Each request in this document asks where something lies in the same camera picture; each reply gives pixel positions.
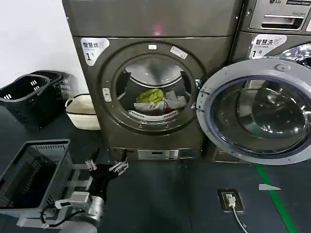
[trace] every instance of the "cable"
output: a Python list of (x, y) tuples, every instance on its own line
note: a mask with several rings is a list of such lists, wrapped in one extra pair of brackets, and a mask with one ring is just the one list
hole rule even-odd
[(58, 227), (60, 225), (62, 225), (64, 222), (70, 220), (72, 217), (78, 215), (78, 214), (81, 214), (81, 213), (84, 213), (85, 211), (84, 210), (78, 210), (77, 212), (74, 212), (70, 215), (68, 215), (67, 217), (65, 217), (63, 220), (61, 220), (60, 222), (58, 223), (55, 223), (55, 224), (47, 224), (47, 222), (45, 221), (45, 218), (44, 218), (44, 213), (46, 212), (47, 209), (52, 209), (52, 208), (55, 208), (55, 205), (54, 204), (50, 204), (50, 205), (47, 205), (46, 207), (44, 207), (44, 209), (42, 210), (41, 214), (40, 214), (40, 219), (41, 219), (41, 222), (45, 225), (45, 228), (48, 228), (48, 227)]
[(242, 228), (242, 230), (245, 232), (245, 233), (248, 233), (247, 230), (245, 229), (245, 227), (242, 225), (242, 223), (240, 222), (239, 218), (238, 218), (238, 215), (237, 215), (237, 212), (235, 211), (235, 207), (232, 206), (232, 209), (233, 209), (233, 213), (234, 213), (234, 216), (236, 218), (236, 220), (238, 221), (240, 227)]
[(238, 218), (238, 215), (237, 215), (237, 212), (235, 211), (235, 206), (236, 206), (236, 198), (234, 196), (232, 196), (232, 194), (226, 194), (225, 197), (227, 198), (228, 200), (228, 206), (231, 207), (233, 209), (233, 213), (234, 213), (234, 216), (236, 218), (236, 220), (238, 221), (240, 227), (242, 228), (242, 230), (245, 232), (245, 233), (248, 233), (247, 230), (245, 229), (245, 227), (242, 225), (242, 223), (240, 222), (239, 218)]

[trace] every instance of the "machine door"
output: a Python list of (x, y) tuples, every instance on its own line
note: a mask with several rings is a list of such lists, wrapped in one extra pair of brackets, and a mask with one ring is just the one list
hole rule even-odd
[(275, 58), (227, 66), (197, 99), (201, 128), (220, 149), (252, 163), (311, 158), (311, 70)]

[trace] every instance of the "door rim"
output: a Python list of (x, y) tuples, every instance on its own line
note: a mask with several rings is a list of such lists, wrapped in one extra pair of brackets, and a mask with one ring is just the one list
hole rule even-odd
[(274, 81), (282, 81), (298, 88), (307, 98), (311, 99), (311, 80), (307, 78), (310, 74), (310, 70), (302, 65), (275, 58), (246, 60), (227, 66), (210, 77), (200, 90), (197, 99), (197, 117), (200, 126), (208, 138), (219, 148), (248, 162), (265, 165), (285, 165), (307, 160), (311, 158), (310, 135), (297, 150), (293, 150), (293, 152), (286, 157), (282, 156), (272, 159), (251, 157), (254, 153), (247, 153), (233, 147), (232, 144), (222, 140), (216, 133), (215, 127), (212, 125), (211, 121), (210, 107), (218, 94), (232, 85), (229, 83), (247, 76), (270, 76)]

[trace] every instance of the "floor outlet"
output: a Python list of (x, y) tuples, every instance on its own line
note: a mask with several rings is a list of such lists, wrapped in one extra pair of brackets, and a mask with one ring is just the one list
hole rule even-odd
[(244, 206), (241, 201), (241, 197), (236, 189), (218, 189), (218, 197), (220, 204), (222, 206), (223, 211), (225, 212), (233, 212), (232, 207), (228, 205), (228, 200), (226, 198), (226, 194), (231, 194), (236, 198), (236, 211), (244, 210)]

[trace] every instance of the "green cloth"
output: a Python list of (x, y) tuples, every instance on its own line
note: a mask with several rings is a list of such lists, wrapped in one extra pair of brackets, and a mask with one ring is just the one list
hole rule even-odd
[(160, 89), (154, 88), (148, 91), (144, 91), (137, 98), (136, 102), (154, 102), (155, 104), (162, 101), (164, 98), (164, 92)]

